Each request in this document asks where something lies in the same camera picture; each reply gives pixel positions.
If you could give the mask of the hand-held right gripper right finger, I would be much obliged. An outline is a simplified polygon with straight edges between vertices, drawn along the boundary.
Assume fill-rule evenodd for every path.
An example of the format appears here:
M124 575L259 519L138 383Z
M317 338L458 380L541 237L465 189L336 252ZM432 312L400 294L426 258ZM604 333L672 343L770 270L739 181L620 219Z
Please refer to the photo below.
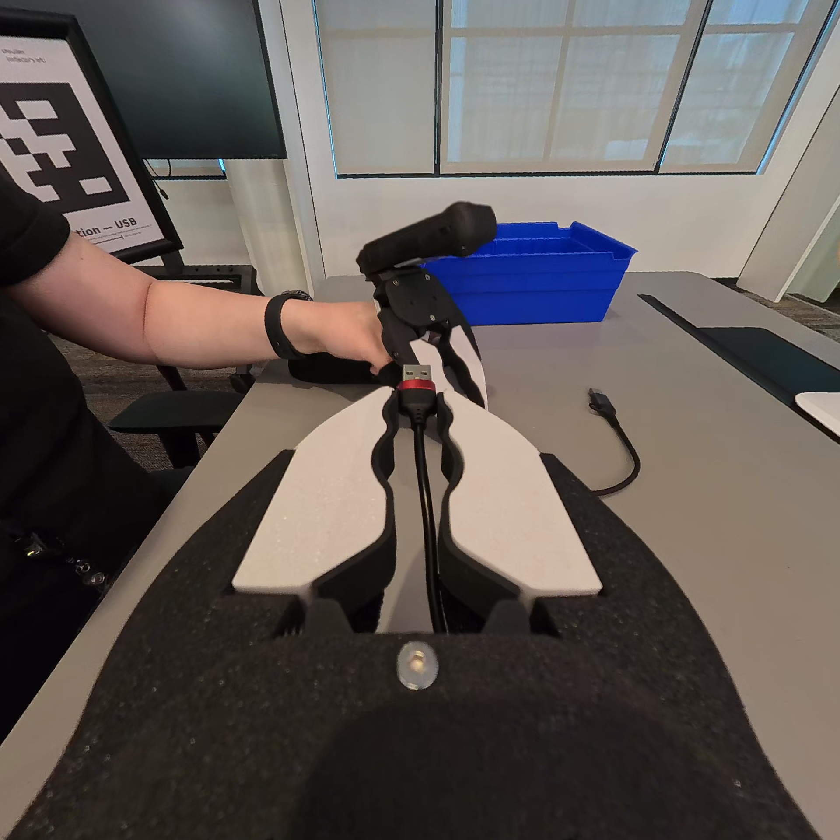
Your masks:
M540 452L466 397L438 395L448 486L439 576L460 601L597 595L602 582Z

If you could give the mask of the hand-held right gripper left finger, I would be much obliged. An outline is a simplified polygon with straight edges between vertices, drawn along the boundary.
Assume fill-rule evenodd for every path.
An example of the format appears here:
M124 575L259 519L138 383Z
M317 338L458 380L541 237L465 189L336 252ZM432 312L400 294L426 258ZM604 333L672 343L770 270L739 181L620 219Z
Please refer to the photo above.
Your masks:
M384 592L396 569L389 479L398 428L396 390L380 387L302 439L234 575L237 593Z

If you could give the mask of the blue plastic bin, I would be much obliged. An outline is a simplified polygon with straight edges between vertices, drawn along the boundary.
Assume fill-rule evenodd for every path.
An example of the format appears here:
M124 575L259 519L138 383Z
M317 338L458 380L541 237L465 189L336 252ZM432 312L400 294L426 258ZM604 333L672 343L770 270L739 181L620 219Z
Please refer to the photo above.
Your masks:
M473 328L600 322L636 252L578 222L499 223L497 236L475 254L423 267Z

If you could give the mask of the grey usb hub with cable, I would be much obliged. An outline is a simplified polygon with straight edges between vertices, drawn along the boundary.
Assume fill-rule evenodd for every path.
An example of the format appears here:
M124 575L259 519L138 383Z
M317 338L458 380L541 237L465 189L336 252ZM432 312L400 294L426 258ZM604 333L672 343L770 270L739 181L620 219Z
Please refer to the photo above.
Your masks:
M613 403L606 396L606 394L594 388L589 389L588 394L590 410L607 423L607 425L612 429L612 431L617 436L621 444L624 446L626 453L632 460L633 466L631 472L626 478L616 483L615 485L592 491L592 493L599 498L612 497L624 491L626 488L630 487L639 477L641 471L641 460L634 444L632 443L629 436L625 433L622 425L620 424L617 418L617 411Z

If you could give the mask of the black mesh elbow pad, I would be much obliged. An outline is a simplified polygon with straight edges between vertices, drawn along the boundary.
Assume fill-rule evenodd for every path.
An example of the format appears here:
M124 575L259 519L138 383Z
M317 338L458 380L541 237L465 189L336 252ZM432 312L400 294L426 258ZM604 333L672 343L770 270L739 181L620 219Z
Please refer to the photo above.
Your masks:
M314 385L381 385L365 361L345 360L329 353L305 355L287 362L289 374L299 382Z

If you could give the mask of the person's left forearm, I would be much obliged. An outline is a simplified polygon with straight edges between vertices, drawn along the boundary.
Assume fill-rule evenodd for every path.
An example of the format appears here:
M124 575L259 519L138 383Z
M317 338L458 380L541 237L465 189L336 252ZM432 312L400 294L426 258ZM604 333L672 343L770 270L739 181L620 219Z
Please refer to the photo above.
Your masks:
M277 357L266 298L156 280L77 234L6 295L41 328L121 361L217 370Z

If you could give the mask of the person's left hand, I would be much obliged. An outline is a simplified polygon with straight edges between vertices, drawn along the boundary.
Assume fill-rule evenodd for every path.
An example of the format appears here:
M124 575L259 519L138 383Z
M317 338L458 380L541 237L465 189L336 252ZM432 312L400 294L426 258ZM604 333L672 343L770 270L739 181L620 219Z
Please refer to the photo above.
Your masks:
M327 353L367 362L375 375L393 361L383 344L382 323L373 302L292 301L287 308L283 329L301 354Z

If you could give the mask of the window with white blinds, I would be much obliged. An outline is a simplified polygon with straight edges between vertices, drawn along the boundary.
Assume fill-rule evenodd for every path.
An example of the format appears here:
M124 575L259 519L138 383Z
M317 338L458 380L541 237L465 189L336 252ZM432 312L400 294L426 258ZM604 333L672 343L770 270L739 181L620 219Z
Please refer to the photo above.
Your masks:
M313 2L343 178L756 174L838 2Z

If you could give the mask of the large black monitor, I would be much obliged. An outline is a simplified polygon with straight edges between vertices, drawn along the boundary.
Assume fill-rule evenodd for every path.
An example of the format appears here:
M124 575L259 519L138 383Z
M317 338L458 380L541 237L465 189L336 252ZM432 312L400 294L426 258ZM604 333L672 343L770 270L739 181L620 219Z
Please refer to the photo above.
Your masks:
M145 159L285 159L251 1L31 2L73 14Z

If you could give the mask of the framed marker sign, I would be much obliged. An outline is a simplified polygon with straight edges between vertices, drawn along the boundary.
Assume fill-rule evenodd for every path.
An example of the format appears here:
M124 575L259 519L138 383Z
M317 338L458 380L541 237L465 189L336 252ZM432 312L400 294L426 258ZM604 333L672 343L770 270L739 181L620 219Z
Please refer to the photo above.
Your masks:
M2 175L133 264L182 249L71 15L1 11Z

